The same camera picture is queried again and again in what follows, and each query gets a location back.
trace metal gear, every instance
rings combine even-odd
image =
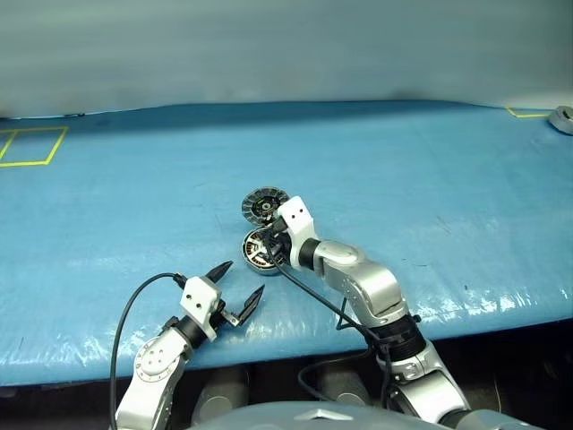
[[[243,216],[256,226],[272,221],[272,214],[288,200],[288,194],[278,188],[265,186],[249,193],[243,200]]]
[[[247,265],[261,275],[274,275],[278,272],[277,266],[269,258],[269,253],[262,240],[262,229],[252,230],[243,239],[243,258]],[[275,260],[281,264],[284,257],[281,254],[281,244],[276,240],[271,240],[272,253]]]

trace disc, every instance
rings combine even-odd
[[[573,107],[557,107],[549,115],[549,122],[560,132],[573,135]]]
[[[264,226],[272,221],[272,214],[288,200],[288,195],[278,188],[257,188],[243,200],[243,215],[249,222]]]
[[[275,260],[281,264],[284,261],[282,254],[279,252],[280,243],[272,240],[272,251]],[[278,272],[277,266],[269,258],[267,248],[262,241],[261,231],[250,231],[243,239],[243,258],[251,269],[261,275],[274,275]]]

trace cable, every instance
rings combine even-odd
[[[348,301],[348,300],[346,299],[346,296],[345,296],[345,297],[342,299],[342,305],[340,306],[340,310],[341,310],[342,312],[344,312],[345,309],[346,309],[346,303],[347,303],[347,301]],[[342,318],[338,317],[337,330],[344,330],[344,329],[347,329],[348,327],[351,327],[351,325],[350,325],[350,324],[343,324],[343,323],[342,323]]]
[[[173,278],[174,273],[160,273],[159,275],[152,276],[143,282],[129,297],[127,304],[125,305],[122,316],[119,318],[119,323],[117,324],[117,329],[115,330],[114,347],[111,350],[111,367],[109,369],[109,422],[111,424],[112,430],[117,430],[117,422],[115,421],[115,369],[117,367],[117,350],[119,349],[119,339],[122,335],[122,329],[124,328],[125,319],[127,314],[132,308],[133,302],[137,296],[147,287],[151,282],[159,280],[161,278]]]
[[[270,228],[264,228],[261,232],[263,233],[261,235],[262,236],[262,243],[264,244],[265,249],[268,250],[267,255],[269,256],[271,262],[277,267],[278,271],[280,271],[283,274],[283,276],[285,276],[288,280],[290,280],[292,283],[294,283],[297,287],[299,287],[306,294],[308,294],[312,298],[318,300],[323,305],[325,305],[328,309],[330,309],[332,312],[334,312],[336,315],[338,315],[340,317],[340,319],[345,320],[349,326],[357,329],[358,332],[364,336],[364,340],[366,341],[368,346],[369,347],[373,346],[376,349],[376,351],[380,354],[380,356],[384,360],[384,364],[385,364],[385,372],[384,372],[384,378],[382,380],[382,388],[381,388],[381,400],[382,400],[382,406],[384,408],[386,408],[388,406],[390,376],[392,375],[392,361],[391,361],[390,354],[389,354],[389,346],[387,344],[383,344],[381,339],[378,337],[378,335],[376,333],[374,333],[372,330],[370,330],[368,327],[365,327],[362,324],[359,324],[358,322],[353,320],[350,316],[348,316],[348,314],[345,314],[341,309],[337,308],[329,300],[327,300],[326,298],[324,298],[320,294],[313,291],[312,288],[308,287],[301,280],[297,279],[295,276],[293,276],[288,271],[286,271],[277,262],[277,260],[275,259],[275,256],[270,251],[270,249],[272,249],[270,247],[270,243],[269,243],[269,236],[271,235]],[[316,393],[318,393],[320,396],[323,396],[324,398],[326,398],[326,396],[324,396],[324,394],[314,390],[308,384],[302,382],[301,385],[306,390],[307,389],[312,390],[312,391],[308,391],[308,390],[307,391],[310,392],[315,397],[316,397]]]
[[[324,367],[327,365],[335,365],[335,364],[341,364],[341,363],[347,363],[349,361],[356,361],[356,360],[360,360],[362,358],[367,358],[373,351],[373,347],[372,345],[368,345],[368,349],[366,349],[365,351],[359,353],[359,354],[354,354],[353,356],[347,356],[347,357],[339,357],[339,358],[332,358],[330,360],[322,360],[319,361],[318,363],[314,363],[311,365],[308,365],[307,367],[304,367],[299,373],[298,376],[296,377],[298,379],[298,383],[301,387],[303,387],[303,389],[308,392],[309,394],[311,394],[312,396],[314,396],[315,398],[317,398],[318,400],[323,400],[323,401],[335,401],[333,399],[331,399],[329,396],[326,396],[324,394],[322,394],[320,391],[314,389],[309,383],[307,383],[304,380],[304,376],[306,374],[308,374],[309,372],[311,372],[312,370],[316,370],[320,367]]]
[[[498,378],[496,377],[495,372],[493,372],[493,388],[495,389],[495,395],[497,396],[498,399],[498,412],[501,413],[500,389],[498,388]]]

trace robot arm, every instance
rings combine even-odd
[[[192,353],[206,339],[213,341],[224,323],[242,325],[261,299],[264,286],[245,301],[240,314],[225,310],[221,291],[215,284],[230,267],[225,262],[206,276],[187,279],[180,305],[184,317],[170,318],[163,331],[148,340],[137,352],[133,378],[115,414],[117,428],[123,430],[162,430],[166,428],[175,386]]]
[[[391,378],[395,383],[391,392],[393,401],[403,412],[431,423],[468,410],[462,391],[435,347],[418,330],[419,318],[409,313],[392,272],[369,260],[354,246],[320,240],[303,200],[298,196],[282,200],[280,205],[269,208],[272,216],[266,215],[267,221],[261,223],[280,244],[279,249],[275,246],[271,252],[278,254],[277,261],[284,261],[298,271],[308,269],[342,293],[360,324],[389,346]],[[377,360],[382,369],[387,368],[382,357]]]

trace gray wall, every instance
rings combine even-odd
[[[573,0],[0,2],[0,116],[394,98],[573,104]]]

